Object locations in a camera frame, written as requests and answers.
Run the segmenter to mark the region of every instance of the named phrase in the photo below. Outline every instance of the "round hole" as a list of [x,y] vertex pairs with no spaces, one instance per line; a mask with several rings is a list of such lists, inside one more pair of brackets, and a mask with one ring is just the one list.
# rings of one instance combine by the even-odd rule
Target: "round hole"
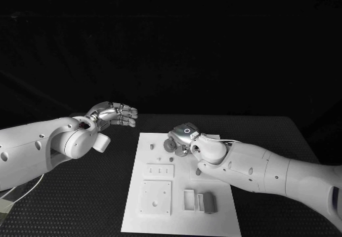
[[0,155],[0,157],[1,157],[1,160],[2,160],[2,161],[7,161],[7,160],[8,160],[8,153],[7,153],[7,152],[2,152],[1,155]]

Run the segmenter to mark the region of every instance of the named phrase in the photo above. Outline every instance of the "textured table surface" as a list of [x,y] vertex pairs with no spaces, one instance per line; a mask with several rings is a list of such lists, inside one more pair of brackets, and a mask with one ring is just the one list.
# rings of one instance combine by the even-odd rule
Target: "textured table surface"
[[[0,236],[158,236],[119,232],[138,134],[167,133],[186,122],[200,132],[219,134],[222,139],[318,163],[287,117],[141,114],[135,128],[110,125],[102,132],[110,138],[103,153],[92,149],[44,175],[35,189],[14,205]],[[28,182],[25,190],[35,181]],[[230,191],[242,237],[342,237],[326,218],[300,202],[278,195],[249,193],[233,186]]]

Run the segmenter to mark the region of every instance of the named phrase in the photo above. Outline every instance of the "white cable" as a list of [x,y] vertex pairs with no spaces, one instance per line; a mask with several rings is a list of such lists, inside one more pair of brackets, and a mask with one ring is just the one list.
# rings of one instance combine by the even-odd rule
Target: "white cable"
[[35,186],[37,186],[37,184],[38,184],[38,182],[40,182],[43,176],[44,176],[44,174],[40,176],[40,179],[38,179],[35,185],[33,186],[33,188],[30,189],[30,191],[35,188]]
[[224,142],[239,142],[239,141],[236,141],[236,140],[227,140],[227,139],[214,139],[214,138],[210,138],[210,137],[206,136],[204,133],[200,133],[200,135],[201,135],[203,138],[207,139],[207,140],[213,140],[213,141],[224,141]]
[[11,190],[0,197],[0,199],[2,199],[8,195],[8,193],[14,190],[14,188],[11,188]]

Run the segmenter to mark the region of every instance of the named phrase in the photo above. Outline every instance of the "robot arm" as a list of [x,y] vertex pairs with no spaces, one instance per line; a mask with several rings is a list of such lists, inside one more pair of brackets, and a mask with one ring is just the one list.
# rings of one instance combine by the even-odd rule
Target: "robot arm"
[[109,124],[135,126],[136,110],[118,103],[96,104],[85,116],[57,118],[0,130],[0,191],[80,158],[110,142],[99,133]]
[[193,154],[199,170],[235,187],[297,200],[342,231],[342,166],[301,162],[250,144],[207,138],[190,123],[168,132],[164,149],[180,157]]

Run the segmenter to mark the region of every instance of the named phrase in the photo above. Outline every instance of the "black background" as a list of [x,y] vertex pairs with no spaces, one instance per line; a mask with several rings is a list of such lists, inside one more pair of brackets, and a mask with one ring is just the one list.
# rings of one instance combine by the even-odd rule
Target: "black background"
[[342,164],[340,1],[50,0],[0,14],[0,128],[102,101],[287,116],[320,163]]

